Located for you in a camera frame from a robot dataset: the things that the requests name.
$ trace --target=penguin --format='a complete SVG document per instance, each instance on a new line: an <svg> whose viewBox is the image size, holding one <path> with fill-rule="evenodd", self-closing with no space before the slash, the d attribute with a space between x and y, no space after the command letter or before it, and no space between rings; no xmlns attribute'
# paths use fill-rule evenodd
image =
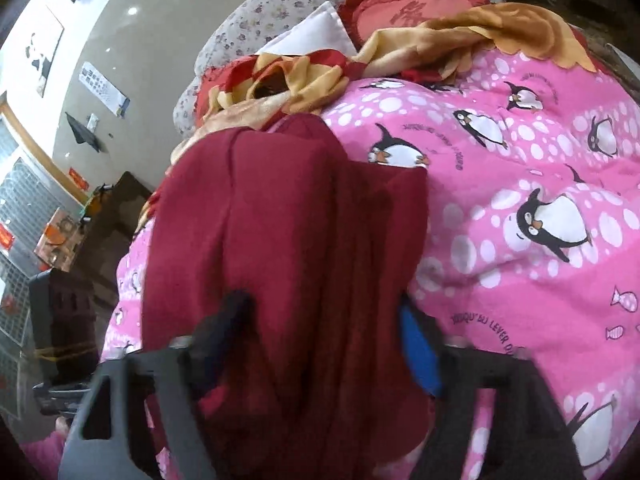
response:
<svg viewBox="0 0 640 480"><path fill-rule="evenodd" d="M508 81L505 81L504 83L509 85L509 88L511 89L507 110L519 108L520 110L531 110L532 112L535 112L536 110L543 109L538 94L536 94L532 89L527 88L526 86L516 86Z"/></svg>
<svg viewBox="0 0 640 480"><path fill-rule="evenodd" d="M574 418L567 424L569 434L574 440L575 449L582 469L591 468L610 458L609 441L613 428L613 412L616 409L616 397L580 420L588 407L583 405Z"/></svg>
<svg viewBox="0 0 640 480"><path fill-rule="evenodd" d="M574 182L576 184L586 184L586 182L580 177L580 175L578 174L577 171L574 170L574 168L572 168L571 166L569 166L568 164L565 164L566 167L568 167L571 170L571 173L574 176Z"/></svg>
<svg viewBox="0 0 640 480"><path fill-rule="evenodd" d="M567 195L562 194L552 202L542 202L534 189L527 201L516 213L518 228L531 241L545 246L565 263L569 257L562 248L578 247L591 243L584 219L578 206Z"/></svg>
<svg viewBox="0 0 640 480"><path fill-rule="evenodd" d="M505 149L508 148L507 141L502 137L500 126L491 117L475 115L466 110L456 110L453 116L484 148L486 148L486 140L500 144Z"/></svg>
<svg viewBox="0 0 640 480"><path fill-rule="evenodd" d="M455 86L443 85L442 83L420 83L427 90L432 92L459 92L460 95L464 95L464 92L460 88Z"/></svg>
<svg viewBox="0 0 640 480"><path fill-rule="evenodd" d="M613 134L613 122L610 117L599 122L596 122L595 117L591 119L587 145L592 152L600 152L608 157L618 154L618 144Z"/></svg>
<svg viewBox="0 0 640 480"><path fill-rule="evenodd" d="M391 81L391 79L380 79L360 88L404 88L404 84L399 81Z"/></svg>
<svg viewBox="0 0 640 480"><path fill-rule="evenodd" d="M431 163L429 158L412 143L398 137L392 137L382 124L376 123L376 126L382 132L382 139L371 147L369 162L399 168L429 167Z"/></svg>

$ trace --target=dark red sweater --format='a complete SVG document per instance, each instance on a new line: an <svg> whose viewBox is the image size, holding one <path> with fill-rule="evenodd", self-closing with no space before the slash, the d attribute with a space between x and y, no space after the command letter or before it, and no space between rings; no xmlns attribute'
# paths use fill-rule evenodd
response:
<svg viewBox="0 0 640 480"><path fill-rule="evenodd" d="M236 475L363 479L424 438L429 399L401 354L398 301L422 254L426 174L348 160L324 122L232 128L162 184L145 279L145 349L256 299L200 403Z"/></svg>

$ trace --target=white pillow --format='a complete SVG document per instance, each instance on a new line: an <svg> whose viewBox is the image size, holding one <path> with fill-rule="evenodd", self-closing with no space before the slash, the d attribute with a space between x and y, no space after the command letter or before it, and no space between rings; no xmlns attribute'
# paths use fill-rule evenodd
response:
<svg viewBox="0 0 640 480"><path fill-rule="evenodd" d="M332 48L345 56L355 56L356 48L330 2L325 2L302 22L274 38L257 53L304 56L316 50Z"/></svg>

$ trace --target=red label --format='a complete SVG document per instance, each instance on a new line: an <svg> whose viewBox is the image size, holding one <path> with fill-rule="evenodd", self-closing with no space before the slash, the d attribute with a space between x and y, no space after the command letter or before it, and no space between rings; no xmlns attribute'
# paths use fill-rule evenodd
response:
<svg viewBox="0 0 640 480"><path fill-rule="evenodd" d="M89 183L73 168L69 168L69 176L82 191L88 191Z"/></svg>
<svg viewBox="0 0 640 480"><path fill-rule="evenodd" d="M9 229L4 227L4 224L0 224L0 247L4 247L7 251L11 250L14 246L15 236L13 236Z"/></svg>

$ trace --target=pink blanket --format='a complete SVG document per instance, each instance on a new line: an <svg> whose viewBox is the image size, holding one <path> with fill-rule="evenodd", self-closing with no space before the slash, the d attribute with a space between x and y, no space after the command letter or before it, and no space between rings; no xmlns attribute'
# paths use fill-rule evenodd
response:
<svg viewBox="0 0 640 480"><path fill-rule="evenodd" d="M354 160L427 169L430 236L412 296L478 348L529 349L597 478L640 418L640 108L607 75L493 50L455 87L361 80L322 116ZM140 346L134 281L150 231L118 268L106 350ZM465 479L480 471L488 406ZM375 473L406 478L417 457Z"/></svg>

